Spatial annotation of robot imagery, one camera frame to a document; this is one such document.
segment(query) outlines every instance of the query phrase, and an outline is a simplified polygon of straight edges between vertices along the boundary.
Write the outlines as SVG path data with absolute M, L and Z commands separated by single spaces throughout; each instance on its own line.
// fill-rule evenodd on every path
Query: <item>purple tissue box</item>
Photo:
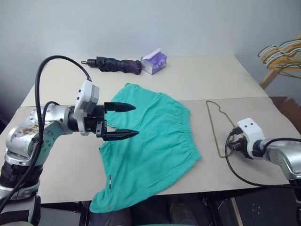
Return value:
M 142 69 L 149 74 L 154 74 L 166 66 L 167 56 L 160 49 L 141 57 Z

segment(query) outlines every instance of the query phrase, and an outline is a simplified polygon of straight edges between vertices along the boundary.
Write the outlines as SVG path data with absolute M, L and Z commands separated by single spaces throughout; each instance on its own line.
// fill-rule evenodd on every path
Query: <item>white table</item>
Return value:
M 178 182 L 160 194 L 252 187 L 237 179 L 228 169 L 226 161 L 218 157 L 205 99 L 215 99 L 234 122 L 246 117 L 253 118 L 262 127 L 266 137 L 298 137 L 297 130 L 277 110 L 234 57 L 173 58 L 168 62 L 166 69 L 153 76 L 145 73 L 140 76 L 101 73 L 96 69 L 89 69 L 88 72 L 94 84 L 101 87 L 101 102 L 109 101 L 125 83 L 130 82 L 154 91 L 165 92 L 175 99 L 182 100 L 182 103 L 191 109 L 192 134 L 203 158 Z M 190 69 L 185 75 L 186 66 Z M 81 72 L 69 62 L 58 60 L 49 63 L 41 79 L 41 102 L 55 100 L 63 105 L 73 105 L 83 80 Z M 31 90 L 0 136 L 3 149 L 9 130 L 27 117 L 32 106 L 34 96 Z M 222 150 L 231 126 L 214 105 L 211 109 Z M 42 202 L 91 200 L 96 192 L 102 190 L 106 181 L 98 151 L 102 143 L 103 141 L 94 134 L 83 137 L 74 133 L 58 138 L 40 177 L 39 194 Z M 1 154 L 3 156 L 0 156 L 0 160 L 3 161 L 4 153 Z M 287 182 L 281 169 L 271 163 L 248 160 L 238 154 L 232 155 L 230 160 L 243 177 L 254 182 Z

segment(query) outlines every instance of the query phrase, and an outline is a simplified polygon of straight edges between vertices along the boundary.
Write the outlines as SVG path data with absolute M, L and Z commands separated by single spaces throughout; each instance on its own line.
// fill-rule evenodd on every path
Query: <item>floor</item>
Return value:
M 197 194 L 153 196 L 131 208 L 132 225 L 169 223 L 171 216 L 166 214 L 170 200 L 189 206 L 195 225 L 211 226 L 210 215 Z M 296 203 L 288 189 L 265 189 L 236 197 L 239 213 L 244 226 L 297 226 Z M 238 226 L 230 200 L 218 201 L 219 213 L 225 226 Z M 105 224 L 101 216 L 91 217 L 91 226 Z M 79 213 L 43 208 L 39 226 L 78 225 Z

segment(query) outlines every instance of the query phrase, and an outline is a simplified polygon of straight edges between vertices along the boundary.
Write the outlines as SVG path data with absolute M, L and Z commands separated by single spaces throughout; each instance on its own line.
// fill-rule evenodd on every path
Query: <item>tissue box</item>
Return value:
M 167 56 L 161 53 L 161 49 L 141 57 L 142 70 L 154 74 L 166 66 Z

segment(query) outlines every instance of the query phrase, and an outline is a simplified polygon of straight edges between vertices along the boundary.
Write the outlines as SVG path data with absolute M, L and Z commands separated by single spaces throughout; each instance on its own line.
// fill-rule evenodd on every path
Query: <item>white wall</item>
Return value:
M 1 0 L 0 112 L 12 116 L 49 55 L 237 54 L 261 78 L 257 52 L 300 30 L 300 0 Z M 301 96 L 292 84 L 282 95 Z

